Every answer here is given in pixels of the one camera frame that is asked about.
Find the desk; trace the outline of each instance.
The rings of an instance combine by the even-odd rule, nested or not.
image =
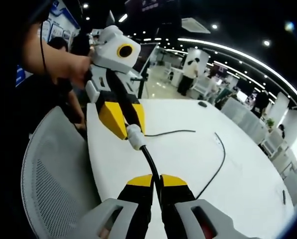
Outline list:
[[[291,198],[272,163],[242,129],[208,103],[202,108],[194,100],[140,101],[147,134],[197,131],[147,138],[159,173],[181,177],[196,196],[222,161],[216,132],[224,143],[226,160],[200,198],[229,215],[235,228],[248,237],[276,238],[294,213]],[[151,173],[143,154],[99,121],[94,104],[88,104],[87,124],[91,165],[102,200],[118,197],[127,181]],[[282,190],[286,192],[286,205]],[[156,192],[151,211],[146,238],[165,239]]]
[[[174,73],[172,85],[178,88],[178,85],[183,78],[184,71],[175,67],[172,67],[172,71]]]

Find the potted plant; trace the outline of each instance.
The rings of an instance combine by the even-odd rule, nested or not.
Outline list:
[[[271,119],[271,118],[267,119],[267,121],[266,121],[266,125],[267,125],[268,128],[269,128],[269,132],[271,132],[271,131],[272,131],[272,127],[273,127],[273,125],[274,125],[274,120]]]

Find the yellow panel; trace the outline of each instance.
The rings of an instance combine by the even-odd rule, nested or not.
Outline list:
[[[162,177],[164,181],[164,187],[187,185],[187,183],[184,180],[178,177],[174,177],[166,174],[162,174]]]
[[[141,104],[133,104],[134,109],[137,112],[139,123],[142,129],[143,134],[145,134],[145,113],[144,108]]]
[[[134,186],[143,186],[143,187],[150,187],[152,181],[152,175],[144,175],[140,177],[133,178],[132,180],[128,181],[128,185]]]
[[[117,137],[126,139],[124,116],[118,103],[105,102],[100,110],[99,119]]]

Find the black wire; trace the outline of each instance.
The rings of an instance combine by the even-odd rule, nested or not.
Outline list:
[[[41,54],[42,54],[42,61],[43,61],[44,71],[45,71],[45,74],[47,74],[48,71],[47,71],[47,66],[45,64],[44,53],[43,53],[43,46],[42,46],[42,28],[43,28],[43,22],[41,23],[41,28],[40,28],[40,48],[41,48]]]
[[[152,171],[152,174],[153,174],[153,180],[154,180],[154,183],[155,183],[155,186],[156,186],[156,192],[157,192],[157,197],[158,197],[158,201],[159,201],[159,205],[161,206],[161,189],[162,189],[162,183],[161,183],[161,180],[159,178],[159,173],[157,171],[157,168],[156,168],[156,165],[153,161],[153,158],[152,156],[150,155],[150,153],[148,152],[146,146],[142,146],[140,148],[140,150],[143,152],[145,158],[147,159],[147,162],[149,164],[149,167]]]
[[[182,130],[175,130],[175,131],[170,131],[170,132],[165,132],[165,133],[159,133],[159,134],[153,134],[153,135],[146,134],[145,136],[146,137],[157,137],[157,136],[162,136],[162,135],[167,135],[167,134],[177,133],[177,132],[192,132],[192,133],[196,133],[195,130],[182,129]]]
[[[209,184],[213,181],[213,179],[217,176],[218,172],[221,170],[223,163],[226,159],[226,149],[224,148],[223,142],[221,140],[221,138],[219,137],[219,135],[215,132],[215,135],[218,137],[222,148],[223,148],[223,159],[222,159],[222,163],[220,165],[220,167],[218,168],[218,170],[216,171],[216,173],[213,175],[213,177],[210,179],[210,181],[207,183],[207,185],[203,188],[203,190],[198,194],[198,196],[196,197],[196,200],[201,196],[201,194],[206,190],[206,188],[209,186]]]

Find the white cable connector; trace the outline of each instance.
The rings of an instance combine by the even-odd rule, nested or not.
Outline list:
[[[142,146],[146,145],[145,135],[142,133],[138,125],[129,125],[126,130],[128,141],[135,150],[140,150]]]

